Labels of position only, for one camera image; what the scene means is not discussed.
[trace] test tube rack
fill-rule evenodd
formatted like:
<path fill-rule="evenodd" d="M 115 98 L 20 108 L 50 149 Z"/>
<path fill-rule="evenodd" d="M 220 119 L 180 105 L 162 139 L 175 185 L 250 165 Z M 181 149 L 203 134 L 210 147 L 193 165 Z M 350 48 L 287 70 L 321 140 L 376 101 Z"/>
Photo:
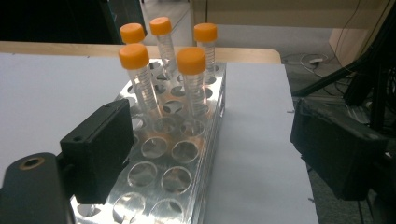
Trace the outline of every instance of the test tube rack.
<path fill-rule="evenodd" d="M 105 204 L 71 200 L 77 224 L 203 223 L 225 109 L 226 63 L 216 63 L 206 81 L 207 113 L 199 119 L 189 116 L 182 75 L 166 80 L 161 60 L 149 65 L 162 115 L 141 112 L 131 82 L 122 89 L 116 100 L 130 101 L 134 128 L 130 162 Z"/>

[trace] floor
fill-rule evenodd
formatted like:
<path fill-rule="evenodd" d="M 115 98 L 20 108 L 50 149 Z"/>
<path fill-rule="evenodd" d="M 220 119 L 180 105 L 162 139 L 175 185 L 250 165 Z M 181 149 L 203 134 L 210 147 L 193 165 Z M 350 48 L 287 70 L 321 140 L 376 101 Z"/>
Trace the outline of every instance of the floor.
<path fill-rule="evenodd" d="M 156 45 L 155 38 L 149 33 L 149 21 L 167 16 L 174 27 L 174 45 L 192 46 L 189 6 L 187 0 L 146 0 L 141 6 L 148 28 L 144 43 Z M 290 90 L 296 91 L 341 68 L 328 43 L 331 31 L 324 28 L 219 25 L 216 46 L 276 49 L 285 64 Z M 313 59 L 322 59 L 323 62 L 314 66 L 309 63 Z M 346 87 L 343 84 L 330 85 L 313 95 L 342 102 L 341 95 Z M 307 170 L 320 224 L 373 223 L 367 202 L 337 200 L 315 171 Z"/>

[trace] orange cap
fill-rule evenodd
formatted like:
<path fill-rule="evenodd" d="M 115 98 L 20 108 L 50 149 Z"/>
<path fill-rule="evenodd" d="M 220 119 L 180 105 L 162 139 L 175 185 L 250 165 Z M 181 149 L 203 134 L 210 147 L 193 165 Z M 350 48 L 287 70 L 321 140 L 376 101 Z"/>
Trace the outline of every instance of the orange cap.
<path fill-rule="evenodd" d="M 139 43 L 145 39 L 143 26 L 139 23 L 128 23 L 120 28 L 122 42 L 125 44 Z"/>
<path fill-rule="evenodd" d="M 172 31 L 171 21 L 167 17 L 159 17 L 149 23 L 153 35 L 167 35 Z"/>
<path fill-rule="evenodd" d="M 122 67 L 128 70 L 139 69 L 149 63 L 149 54 L 142 44 L 129 44 L 119 51 Z"/>
<path fill-rule="evenodd" d="M 182 49 L 177 54 L 177 67 L 183 75 L 197 75 L 206 69 L 205 52 L 197 47 Z"/>
<path fill-rule="evenodd" d="M 212 42 L 218 38 L 218 27 L 213 23 L 200 23 L 194 26 L 194 39 L 198 42 Z"/>

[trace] white table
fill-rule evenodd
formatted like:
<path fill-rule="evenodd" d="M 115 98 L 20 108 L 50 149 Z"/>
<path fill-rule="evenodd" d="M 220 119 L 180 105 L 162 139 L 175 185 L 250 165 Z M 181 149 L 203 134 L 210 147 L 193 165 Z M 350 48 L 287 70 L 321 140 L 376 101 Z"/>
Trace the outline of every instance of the white table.
<path fill-rule="evenodd" d="M 0 53 L 0 185 L 6 168 L 59 141 L 128 81 L 117 58 Z M 205 223 L 318 223 L 305 164 L 290 142 L 281 64 L 228 63 L 226 112 Z"/>

